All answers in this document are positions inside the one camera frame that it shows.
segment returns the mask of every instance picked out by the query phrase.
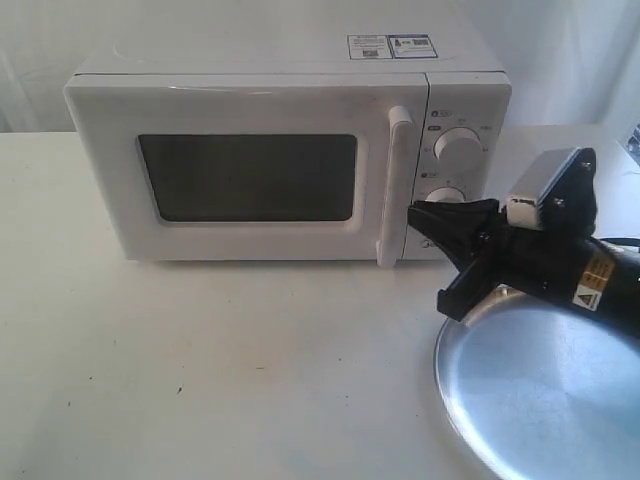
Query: metal plate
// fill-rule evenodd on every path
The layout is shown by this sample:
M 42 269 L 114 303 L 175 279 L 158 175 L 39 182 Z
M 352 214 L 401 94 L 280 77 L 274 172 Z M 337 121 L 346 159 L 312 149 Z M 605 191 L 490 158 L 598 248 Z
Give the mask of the metal plate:
M 436 380 L 451 423 L 501 478 L 637 478 L 640 344 L 501 287 L 447 321 Z

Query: dark glass window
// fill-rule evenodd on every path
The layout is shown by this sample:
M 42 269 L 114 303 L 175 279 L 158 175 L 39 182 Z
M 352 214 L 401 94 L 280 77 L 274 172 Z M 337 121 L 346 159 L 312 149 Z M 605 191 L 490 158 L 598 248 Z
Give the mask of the dark glass window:
M 140 135 L 171 222 L 328 222 L 353 214 L 352 135 Z

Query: white backdrop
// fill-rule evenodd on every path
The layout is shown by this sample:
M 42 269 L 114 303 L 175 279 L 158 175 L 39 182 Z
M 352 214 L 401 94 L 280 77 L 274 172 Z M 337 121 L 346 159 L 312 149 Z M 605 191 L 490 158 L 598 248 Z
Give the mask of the white backdrop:
M 622 138 L 640 120 L 639 1 L 459 1 L 512 80 L 509 124 L 605 121 Z M 72 129 L 62 86 L 133 3 L 0 2 L 0 129 Z

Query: warning label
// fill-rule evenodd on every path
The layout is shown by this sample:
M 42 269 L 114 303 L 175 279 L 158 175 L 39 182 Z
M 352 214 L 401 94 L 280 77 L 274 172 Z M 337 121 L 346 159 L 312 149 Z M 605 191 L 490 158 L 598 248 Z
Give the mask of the warning label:
M 438 58 L 429 35 L 347 35 L 351 60 Z
M 386 35 L 349 35 L 349 57 L 351 60 L 391 59 L 391 49 Z
M 602 252 L 594 253 L 576 288 L 573 303 L 592 312 L 598 310 L 602 293 L 607 288 L 614 268 L 613 259 Z

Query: power knob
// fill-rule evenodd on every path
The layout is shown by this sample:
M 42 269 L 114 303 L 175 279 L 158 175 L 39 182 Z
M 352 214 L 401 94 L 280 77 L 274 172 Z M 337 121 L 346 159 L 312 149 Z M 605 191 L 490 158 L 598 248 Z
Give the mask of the power knob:
M 453 173 L 474 169 L 484 155 L 476 132 L 463 127 L 443 133 L 436 142 L 434 153 L 443 171 Z
M 443 187 L 431 192 L 426 200 L 427 202 L 463 203 L 466 198 L 457 188 Z

